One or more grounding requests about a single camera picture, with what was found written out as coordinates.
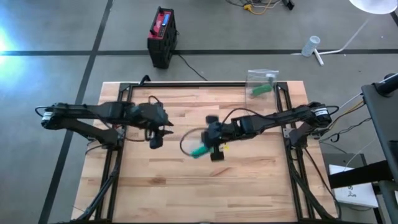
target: concrete floor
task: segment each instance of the concrete floor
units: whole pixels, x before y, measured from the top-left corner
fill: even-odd
[[[107,0],[2,0],[0,52],[91,50],[106,4]],[[311,35],[321,38],[320,49],[338,49],[368,17],[349,1],[301,0],[293,11],[278,5],[263,16],[254,16],[222,0],[115,0],[99,50],[145,50],[157,6],[175,9],[179,50],[300,50]],[[398,27],[392,17],[374,16],[349,48],[397,50],[397,40]],[[398,61],[397,54],[340,54],[324,56],[325,66],[320,67],[314,58],[293,55],[184,57],[209,80],[244,80],[247,70],[254,68],[279,70],[279,80],[303,80],[309,99],[328,105],[341,105],[359,93],[361,85],[397,72]],[[0,56],[1,223],[39,220],[65,131],[44,130],[34,107],[73,103],[88,61],[88,55]],[[98,101],[102,82],[138,81],[143,75],[156,81],[200,80],[178,57],[173,57],[168,70],[159,70],[145,55],[97,56],[83,102]],[[366,116],[368,112],[361,110],[343,118],[335,129]],[[373,125],[366,123],[342,136],[336,146],[355,153],[374,136]],[[50,223],[70,218],[86,142],[73,136]],[[325,145],[322,150],[338,153]],[[368,163],[384,159],[376,142],[364,155]],[[343,218],[374,222],[372,212],[344,209]]]

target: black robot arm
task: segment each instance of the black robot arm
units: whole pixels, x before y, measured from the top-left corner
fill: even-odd
[[[119,145],[119,141],[124,138],[124,133],[119,133],[116,129],[103,130],[77,119],[100,119],[104,123],[145,129],[145,140],[150,141],[151,149],[157,149],[163,145],[163,136],[172,133],[164,127],[173,126],[161,102],[136,105],[120,101],[106,102],[101,105],[56,103],[45,108],[41,123],[45,129],[68,129],[85,138],[97,139],[102,145],[108,147]]]
[[[331,118],[326,106],[317,102],[266,116],[259,114],[240,116],[231,119],[229,124],[219,122],[217,116],[207,116],[208,128],[202,132],[201,140],[207,149],[213,148],[211,160],[219,161],[224,159],[223,152],[219,150],[220,144],[252,139],[266,129],[297,121],[303,121],[303,124],[289,133],[292,146],[306,144],[307,136],[314,129],[327,127],[331,123]]]

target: battery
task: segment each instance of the battery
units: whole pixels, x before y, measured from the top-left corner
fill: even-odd
[[[168,68],[177,44],[174,10],[160,6],[149,30],[147,47],[155,68]]]

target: wooden tabletop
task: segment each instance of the wooden tabletop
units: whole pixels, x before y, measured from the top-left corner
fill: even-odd
[[[307,104],[303,82],[287,83],[293,107]],[[103,83],[99,103],[115,101],[118,90],[118,82]],[[180,151],[182,135],[192,128],[205,127],[206,115],[217,114],[224,119],[233,108],[243,107],[243,88],[136,88],[132,100],[147,102],[150,95],[164,103],[169,120],[175,125],[169,127],[174,134],[165,136],[163,147],[156,150],[150,149],[148,142],[126,141],[114,222],[297,220],[280,128],[268,129],[254,139],[229,143],[223,162],[211,162],[209,156],[192,159]],[[274,97],[249,105],[262,114],[276,112]],[[231,118],[244,114],[245,111],[236,111]],[[105,128],[97,121],[95,126]],[[143,130],[136,128],[129,128],[127,136],[144,138]],[[198,136],[196,133],[189,138],[186,146],[190,147]],[[318,141],[309,139],[307,149],[328,181]],[[98,193],[105,157],[103,149],[86,156],[72,218],[81,215],[79,209],[84,210]],[[311,191],[336,216],[333,199],[306,155],[304,161]],[[301,203],[306,216],[303,197]]]

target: plastic bag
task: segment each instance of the plastic bag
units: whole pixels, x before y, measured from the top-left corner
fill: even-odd
[[[269,103],[275,104],[274,87],[279,71],[268,69],[248,70],[244,103],[246,109],[263,113]]]

